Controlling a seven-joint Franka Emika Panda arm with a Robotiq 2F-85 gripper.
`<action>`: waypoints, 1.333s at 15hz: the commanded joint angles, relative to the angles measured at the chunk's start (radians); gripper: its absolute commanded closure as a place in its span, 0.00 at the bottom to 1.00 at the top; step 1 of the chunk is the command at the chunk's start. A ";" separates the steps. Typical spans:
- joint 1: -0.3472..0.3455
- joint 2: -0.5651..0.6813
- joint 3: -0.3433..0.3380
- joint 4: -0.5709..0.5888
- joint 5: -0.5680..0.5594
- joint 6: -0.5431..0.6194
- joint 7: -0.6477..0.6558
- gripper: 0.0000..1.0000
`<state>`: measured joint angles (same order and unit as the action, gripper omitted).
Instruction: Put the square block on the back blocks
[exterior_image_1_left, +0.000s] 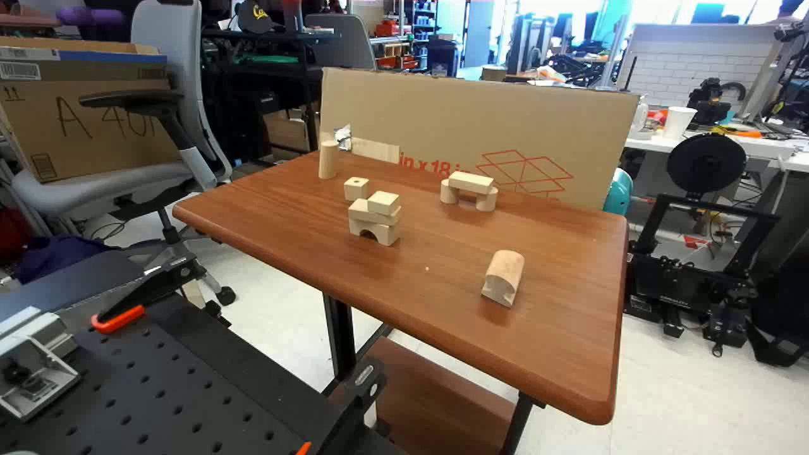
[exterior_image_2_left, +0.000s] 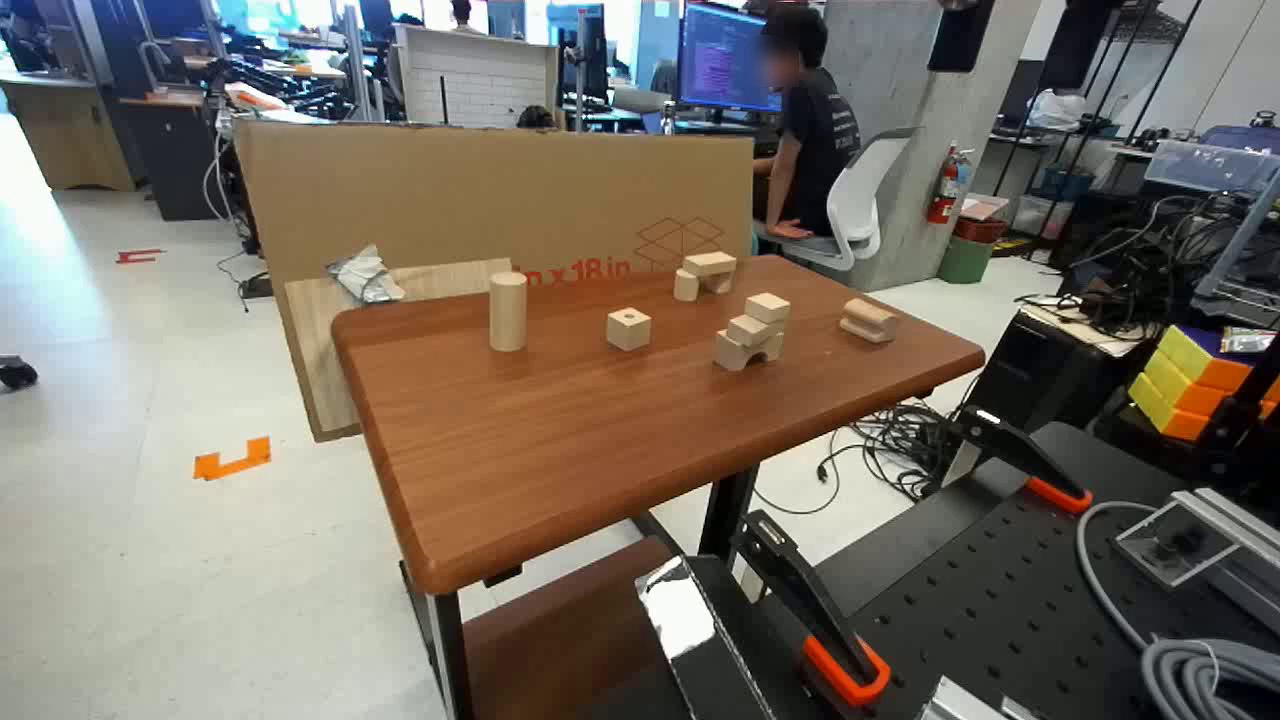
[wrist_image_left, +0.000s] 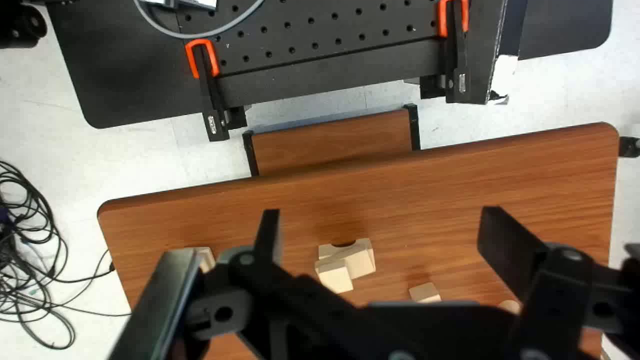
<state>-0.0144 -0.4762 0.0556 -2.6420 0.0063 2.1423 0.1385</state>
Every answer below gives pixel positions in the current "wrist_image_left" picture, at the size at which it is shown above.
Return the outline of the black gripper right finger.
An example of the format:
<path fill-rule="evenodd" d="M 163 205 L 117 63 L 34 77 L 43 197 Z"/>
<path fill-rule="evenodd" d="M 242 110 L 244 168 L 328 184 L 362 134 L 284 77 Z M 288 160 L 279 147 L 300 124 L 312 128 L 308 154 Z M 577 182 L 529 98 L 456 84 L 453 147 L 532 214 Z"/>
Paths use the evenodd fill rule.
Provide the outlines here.
<path fill-rule="evenodd" d="M 522 303 L 522 318 L 586 320 L 593 273 L 588 253 L 542 242 L 499 205 L 481 207 L 476 246 Z"/>

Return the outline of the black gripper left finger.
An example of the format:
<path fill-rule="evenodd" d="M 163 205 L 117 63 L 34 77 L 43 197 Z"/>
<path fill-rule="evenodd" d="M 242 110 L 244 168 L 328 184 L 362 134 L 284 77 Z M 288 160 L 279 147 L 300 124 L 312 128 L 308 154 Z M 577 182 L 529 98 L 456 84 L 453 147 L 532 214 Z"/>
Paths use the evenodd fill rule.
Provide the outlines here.
<path fill-rule="evenodd" d="M 291 276 L 277 259 L 279 212 L 263 209 L 256 242 L 231 257 L 231 282 L 252 297 L 240 331 L 259 360 L 348 360 L 319 330 L 322 313 L 342 297 L 310 276 Z"/>

